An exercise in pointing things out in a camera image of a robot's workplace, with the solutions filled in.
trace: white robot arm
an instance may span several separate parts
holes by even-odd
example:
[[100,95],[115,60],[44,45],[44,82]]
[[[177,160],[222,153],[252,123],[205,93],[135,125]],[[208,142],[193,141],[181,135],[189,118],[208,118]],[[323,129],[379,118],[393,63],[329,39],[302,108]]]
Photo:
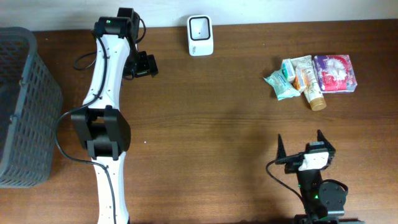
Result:
[[137,51],[139,21],[133,9],[120,8],[117,17],[101,17],[96,22],[96,64],[90,89],[83,101],[83,105],[88,106],[72,113],[82,147],[87,149],[93,162],[106,167],[110,177],[109,181],[103,168],[95,166],[98,224],[129,223],[124,200],[123,164],[131,132],[119,110],[119,92],[124,76],[139,78],[158,73],[154,56]]

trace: white background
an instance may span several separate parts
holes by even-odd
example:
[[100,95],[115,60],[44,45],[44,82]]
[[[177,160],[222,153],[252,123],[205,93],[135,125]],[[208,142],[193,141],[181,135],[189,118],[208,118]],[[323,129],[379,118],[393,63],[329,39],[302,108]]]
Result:
[[92,29],[119,7],[133,7],[147,27],[185,26],[194,14],[213,25],[398,18],[398,0],[0,0],[0,26]]

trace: black metal mount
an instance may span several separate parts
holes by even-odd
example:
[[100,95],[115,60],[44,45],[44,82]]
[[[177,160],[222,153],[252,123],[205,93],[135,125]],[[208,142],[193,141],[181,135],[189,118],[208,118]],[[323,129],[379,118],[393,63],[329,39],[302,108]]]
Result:
[[[328,152],[327,165],[321,169],[299,170],[303,164],[304,155]],[[306,215],[296,215],[295,224],[339,224],[339,223],[364,223],[358,220],[339,221],[338,217],[344,215],[344,204],[348,188],[336,180],[322,180],[320,171],[331,164],[336,154],[336,149],[318,130],[317,142],[308,143],[305,152],[286,156],[282,138],[278,135],[278,151],[276,164],[285,164],[286,174],[296,174],[300,193],[303,198]]]
[[81,146],[87,149],[93,159],[97,156],[119,159],[130,146],[130,125],[119,110],[106,106],[105,109],[90,109],[87,106],[72,113],[72,123]]
[[147,75],[154,77],[158,69],[153,55],[147,55],[145,51],[138,52],[136,41],[138,37],[140,17],[131,8],[119,8],[117,17],[100,17],[95,23],[94,32],[98,37],[104,34],[118,35],[119,38],[127,38],[130,45],[130,54],[123,69],[123,76],[139,78]]

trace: white square object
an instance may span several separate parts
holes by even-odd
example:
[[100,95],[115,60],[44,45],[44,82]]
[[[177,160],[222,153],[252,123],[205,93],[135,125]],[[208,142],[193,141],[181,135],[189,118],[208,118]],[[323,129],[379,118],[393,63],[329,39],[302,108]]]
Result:
[[213,28],[206,15],[190,16],[187,19],[188,48],[191,56],[211,55],[213,53]]

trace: group of items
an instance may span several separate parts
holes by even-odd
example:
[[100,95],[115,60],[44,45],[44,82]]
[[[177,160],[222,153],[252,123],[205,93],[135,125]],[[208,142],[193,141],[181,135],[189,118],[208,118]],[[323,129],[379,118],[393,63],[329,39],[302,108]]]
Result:
[[326,108],[324,93],[352,93],[357,86],[348,55],[284,59],[281,69],[264,79],[274,87],[278,100],[304,92],[314,111]]

